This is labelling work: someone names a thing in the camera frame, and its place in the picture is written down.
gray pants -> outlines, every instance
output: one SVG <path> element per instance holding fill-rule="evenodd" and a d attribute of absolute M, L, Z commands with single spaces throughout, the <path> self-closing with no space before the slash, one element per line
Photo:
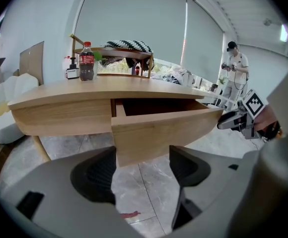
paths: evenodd
<path fill-rule="evenodd" d="M 238 84 L 236 83 L 235 86 L 238 88 L 238 89 L 242 89 L 243 87 L 243 84 Z M 222 96 L 223 97 L 226 97 L 227 99 L 230 99 L 232 101 L 235 101 L 238 99 L 239 97 L 239 94 L 241 92 L 241 90 L 238 90 L 236 87 L 234 86 L 234 82 L 228 80 L 228 84 L 227 86 L 225 87 L 223 93 L 222 93 Z M 226 104 L 226 100 L 221 100 L 221 103 L 219 105 L 220 108 L 223 108 L 224 105 Z M 229 102 L 228 105 L 227 105 L 227 110 L 231 110 L 232 108 L 232 105 L 233 103 L 232 102 Z"/>

ceiling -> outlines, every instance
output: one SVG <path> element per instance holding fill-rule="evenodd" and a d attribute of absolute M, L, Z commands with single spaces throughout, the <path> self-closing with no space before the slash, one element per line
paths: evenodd
<path fill-rule="evenodd" d="M 280 41 L 281 17 L 271 0 L 215 0 L 237 34 L 239 44 L 288 56 L 288 43 Z M 271 20 L 270 26 L 263 24 Z"/>

coca-cola bottle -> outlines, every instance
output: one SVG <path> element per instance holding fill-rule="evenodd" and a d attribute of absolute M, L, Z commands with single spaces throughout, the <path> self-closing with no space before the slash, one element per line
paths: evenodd
<path fill-rule="evenodd" d="M 79 57 L 80 66 L 80 79 L 82 81 L 92 80 L 94 76 L 93 71 L 94 65 L 94 55 L 91 51 L 91 42 L 85 42 L 83 45 L 83 50 Z"/>

tile floor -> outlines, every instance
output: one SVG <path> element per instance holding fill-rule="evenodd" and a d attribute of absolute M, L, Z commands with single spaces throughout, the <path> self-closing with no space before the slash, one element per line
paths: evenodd
<path fill-rule="evenodd" d="M 98 134 L 68 137 L 43 137 L 43 145 L 51 159 L 113 145 L 112 135 Z M 264 144 L 260 139 L 245 140 L 240 132 L 218 130 L 187 147 L 223 156 L 242 158 Z M 0 196 L 36 166 L 43 163 L 30 137 L 23 138 L 13 149 L 0 174 Z M 126 221 L 146 238 L 162 237 L 171 232 L 179 185 L 169 167 L 168 155 L 138 165 L 117 167 L 112 190 L 120 213 L 138 211 Z"/>

red bottle label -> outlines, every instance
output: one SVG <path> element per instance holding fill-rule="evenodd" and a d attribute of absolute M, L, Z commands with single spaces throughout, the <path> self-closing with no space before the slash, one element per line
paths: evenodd
<path fill-rule="evenodd" d="M 94 56 L 80 56 L 79 63 L 80 64 L 92 64 L 94 63 Z"/>

